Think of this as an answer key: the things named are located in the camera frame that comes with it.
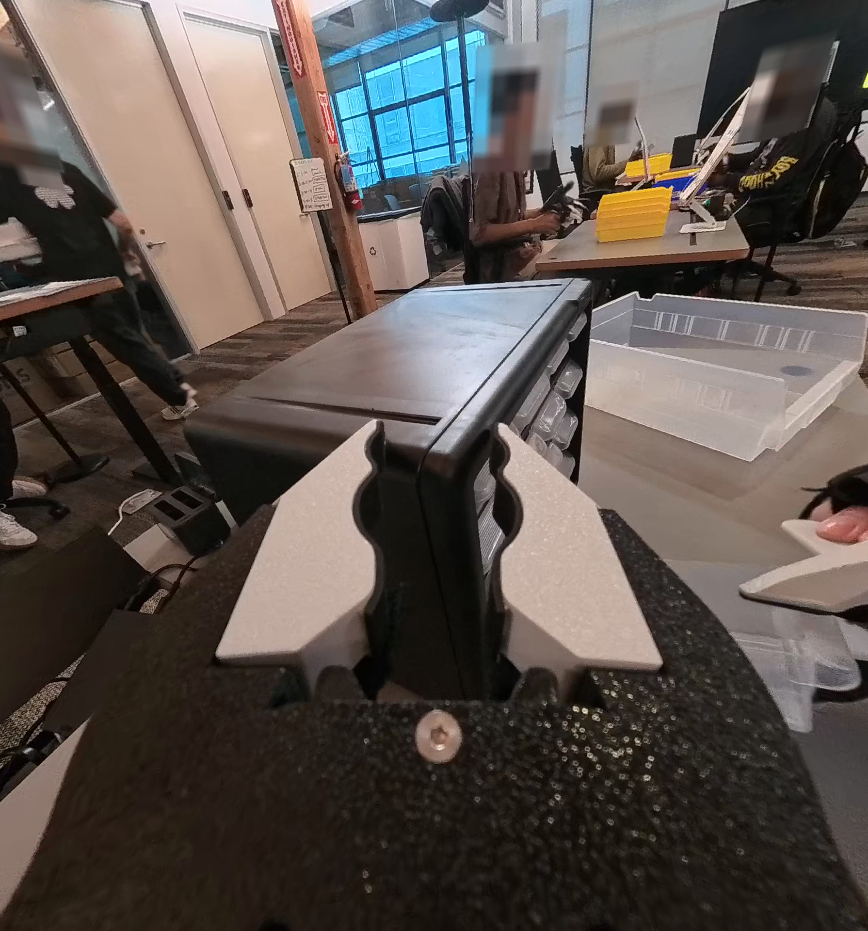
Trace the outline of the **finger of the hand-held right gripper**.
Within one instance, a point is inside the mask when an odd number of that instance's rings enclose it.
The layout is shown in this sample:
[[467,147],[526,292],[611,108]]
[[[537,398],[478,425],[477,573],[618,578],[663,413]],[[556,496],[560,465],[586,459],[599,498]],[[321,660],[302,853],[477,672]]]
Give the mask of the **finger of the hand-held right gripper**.
[[846,615],[868,607],[868,540],[826,541],[817,527],[809,519],[783,521],[782,531],[809,556],[739,584],[741,597],[817,614]]

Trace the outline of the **person's right hand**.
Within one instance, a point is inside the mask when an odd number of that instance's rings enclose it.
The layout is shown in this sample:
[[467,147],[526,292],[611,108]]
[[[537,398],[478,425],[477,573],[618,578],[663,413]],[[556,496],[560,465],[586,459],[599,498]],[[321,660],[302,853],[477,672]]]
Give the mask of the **person's right hand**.
[[813,515],[817,523],[817,536],[838,545],[854,545],[868,541],[868,507],[848,506],[837,512],[822,512]]

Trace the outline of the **wooden post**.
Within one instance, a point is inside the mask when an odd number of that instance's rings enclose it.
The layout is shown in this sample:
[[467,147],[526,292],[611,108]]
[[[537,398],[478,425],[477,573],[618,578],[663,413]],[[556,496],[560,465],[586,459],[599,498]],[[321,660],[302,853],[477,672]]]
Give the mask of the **wooden post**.
[[356,211],[341,188],[336,172],[345,158],[312,19],[304,1],[273,1],[272,6],[310,152],[312,157],[321,159],[328,179],[331,208],[323,215],[341,279],[338,290],[350,318],[360,320],[375,312],[378,304]]

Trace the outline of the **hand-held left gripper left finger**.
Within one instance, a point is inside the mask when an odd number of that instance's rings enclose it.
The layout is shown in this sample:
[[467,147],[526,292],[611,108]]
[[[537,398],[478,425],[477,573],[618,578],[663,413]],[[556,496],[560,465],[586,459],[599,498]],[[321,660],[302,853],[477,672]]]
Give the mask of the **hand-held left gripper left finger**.
[[370,420],[277,498],[216,648],[219,665],[286,666],[317,681],[370,655],[366,612],[381,557],[358,507],[384,441],[382,422]]

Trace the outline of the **glass window wall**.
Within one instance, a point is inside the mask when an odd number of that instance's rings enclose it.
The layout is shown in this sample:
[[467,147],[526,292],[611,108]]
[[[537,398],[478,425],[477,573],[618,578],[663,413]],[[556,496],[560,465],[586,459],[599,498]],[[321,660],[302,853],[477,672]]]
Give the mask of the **glass window wall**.
[[340,145],[360,188],[468,161],[454,24],[424,18],[323,59]]

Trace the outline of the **white door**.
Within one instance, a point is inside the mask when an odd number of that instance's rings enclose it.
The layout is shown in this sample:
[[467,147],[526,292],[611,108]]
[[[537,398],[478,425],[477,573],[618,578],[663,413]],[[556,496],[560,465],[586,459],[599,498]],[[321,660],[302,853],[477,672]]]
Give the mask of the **white door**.
[[195,350],[264,316],[143,2],[14,2]]
[[241,198],[284,312],[333,289],[320,227],[302,211],[291,161],[301,150],[269,30],[185,12],[184,25]]

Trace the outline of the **rows of clear cabinet drawers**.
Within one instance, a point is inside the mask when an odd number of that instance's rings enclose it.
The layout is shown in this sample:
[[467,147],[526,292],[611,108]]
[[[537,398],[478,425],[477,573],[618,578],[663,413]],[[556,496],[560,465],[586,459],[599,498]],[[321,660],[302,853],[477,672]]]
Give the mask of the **rows of clear cabinet drawers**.
[[[580,425],[572,400],[584,382],[586,366],[576,350],[576,342],[589,321],[586,311],[576,317],[566,336],[549,355],[543,371],[510,422],[510,430],[568,480],[576,471],[576,435]],[[484,576],[491,572],[499,546],[505,538],[494,517],[496,487],[496,477],[486,461],[473,483]]]

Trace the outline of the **dark jacket on chair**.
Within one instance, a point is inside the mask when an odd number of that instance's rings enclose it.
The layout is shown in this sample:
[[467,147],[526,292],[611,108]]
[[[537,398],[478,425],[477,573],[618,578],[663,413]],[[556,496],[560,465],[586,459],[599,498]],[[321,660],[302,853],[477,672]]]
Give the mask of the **dark jacket on chair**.
[[424,233],[469,261],[472,254],[473,185],[469,173],[437,174],[424,195],[420,222]]

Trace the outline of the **black drawer cabinet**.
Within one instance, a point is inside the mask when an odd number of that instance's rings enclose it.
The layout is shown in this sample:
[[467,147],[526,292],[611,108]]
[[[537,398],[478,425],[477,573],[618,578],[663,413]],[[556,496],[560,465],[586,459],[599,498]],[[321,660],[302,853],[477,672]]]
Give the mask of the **black drawer cabinet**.
[[528,429],[567,364],[576,428],[564,456],[579,479],[595,289],[578,278],[419,289],[208,404],[186,437],[242,525],[367,421],[381,421],[378,478],[391,678],[428,699],[503,699],[516,674],[500,656],[489,602],[503,533],[479,505],[497,424]]

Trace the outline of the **cardboard box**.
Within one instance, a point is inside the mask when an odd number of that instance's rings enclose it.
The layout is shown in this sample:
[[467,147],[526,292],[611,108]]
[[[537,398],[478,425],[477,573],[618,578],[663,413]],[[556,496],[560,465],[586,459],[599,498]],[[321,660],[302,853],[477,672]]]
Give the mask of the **cardboard box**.
[[[61,389],[57,379],[46,377],[36,363],[25,357],[8,360],[2,367],[11,372],[26,395],[43,413],[52,413],[78,400],[68,391]],[[26,400],[1,370],[0,400],[7,407],[12,426],[35,420],[35,414]]]

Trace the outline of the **red fire extinguisher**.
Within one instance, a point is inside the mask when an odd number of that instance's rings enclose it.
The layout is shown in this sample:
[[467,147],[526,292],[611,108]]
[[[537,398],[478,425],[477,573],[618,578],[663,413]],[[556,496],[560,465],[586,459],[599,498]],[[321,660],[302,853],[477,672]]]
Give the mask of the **red fire extinguisher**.
[[359,212],[363,202],[358,181],[346,151],[335,156],[335,177],[340,188],[345,207],[351,212]]

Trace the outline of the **stack of yellow bins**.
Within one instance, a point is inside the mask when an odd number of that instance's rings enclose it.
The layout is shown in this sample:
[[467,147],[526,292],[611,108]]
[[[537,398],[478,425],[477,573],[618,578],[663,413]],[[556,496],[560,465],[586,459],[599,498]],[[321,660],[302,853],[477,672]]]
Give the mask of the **stack of yellow bins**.
[[658,239],[665,233],[673,189],[654,187],[609,193],[599,203],[595,236],[599,243]]

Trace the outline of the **white recycling cabinet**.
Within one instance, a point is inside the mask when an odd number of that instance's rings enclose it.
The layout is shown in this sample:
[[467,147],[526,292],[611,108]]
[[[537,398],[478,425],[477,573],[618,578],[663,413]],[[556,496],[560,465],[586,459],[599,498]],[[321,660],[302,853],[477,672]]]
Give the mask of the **white recycling cabinet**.
[[420,214],[420,208],[411,208],[358,217],[375,292],[405,292],[429,281]]

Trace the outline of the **small handwritten whiteboard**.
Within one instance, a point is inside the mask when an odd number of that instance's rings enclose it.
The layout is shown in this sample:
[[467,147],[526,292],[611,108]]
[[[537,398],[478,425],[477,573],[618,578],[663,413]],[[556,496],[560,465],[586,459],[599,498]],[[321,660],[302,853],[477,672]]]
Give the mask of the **small handwritten whiteboard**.
[[289,169],[301,214],[320,213],[333,208],[331,186],[321,157],[291,159]]

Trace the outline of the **black charger box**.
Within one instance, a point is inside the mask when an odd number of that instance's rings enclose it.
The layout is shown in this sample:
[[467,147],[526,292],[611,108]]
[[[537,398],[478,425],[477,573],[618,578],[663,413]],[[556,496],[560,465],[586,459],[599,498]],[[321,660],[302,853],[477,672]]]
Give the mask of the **black charger box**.
[[146,511],[191,557],[204,557],[214,552],[231,535],[231,527],[217,504],[188,486],[160,495]]

